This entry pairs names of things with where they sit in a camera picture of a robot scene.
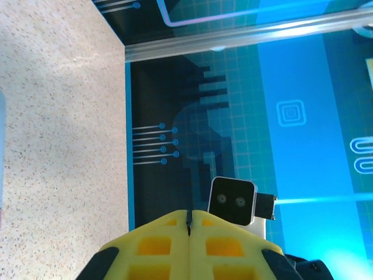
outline robot eye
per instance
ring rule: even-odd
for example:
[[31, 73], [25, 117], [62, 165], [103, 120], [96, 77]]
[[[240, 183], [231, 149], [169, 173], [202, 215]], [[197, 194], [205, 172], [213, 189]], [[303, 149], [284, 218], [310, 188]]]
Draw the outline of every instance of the robot eye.
[[227, 197], [224, 194], [219, 194], [217, 196], [217, 200], [219, 203], [224, 204], [227, 201]]
[[235, 203], [237, 204], [238, 207], [243, 207], [246, 204], [246, 200], [244, 200], [242, 197], [238, 197], [235, 200]]

